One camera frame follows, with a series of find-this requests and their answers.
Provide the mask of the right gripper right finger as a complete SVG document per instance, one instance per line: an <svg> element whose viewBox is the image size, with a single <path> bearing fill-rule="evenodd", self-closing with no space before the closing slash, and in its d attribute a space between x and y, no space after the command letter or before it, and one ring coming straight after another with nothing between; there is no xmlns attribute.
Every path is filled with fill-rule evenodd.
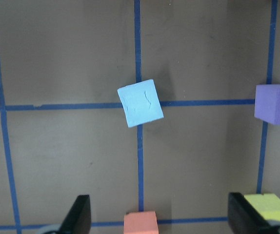
<svg viewBox="0 0 280 234"><path fill-rule="evenodd" d="M228 195L228 224L234 234L273 234L273 227L241 193Z"/></svg>

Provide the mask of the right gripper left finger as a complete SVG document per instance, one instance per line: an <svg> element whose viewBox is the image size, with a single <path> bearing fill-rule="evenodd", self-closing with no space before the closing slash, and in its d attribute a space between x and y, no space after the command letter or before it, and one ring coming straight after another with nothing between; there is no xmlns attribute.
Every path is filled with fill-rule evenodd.
<svg viewBox="0 0 280 234"><path fill-rule="evenodd" d="M77 196L59 228L59 234L88 234L91 229L89 195Z"/></svg>

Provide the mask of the orange block near arm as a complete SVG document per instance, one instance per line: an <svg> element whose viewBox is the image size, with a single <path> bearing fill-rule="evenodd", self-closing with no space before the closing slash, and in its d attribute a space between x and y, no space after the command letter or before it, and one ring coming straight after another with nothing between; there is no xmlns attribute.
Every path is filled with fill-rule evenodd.
<svg viewBox="0 0 280 234"><path fill-rule="evenodd" d="M124 234L159 234L155 211L126 214L123 224Z"/></svg>

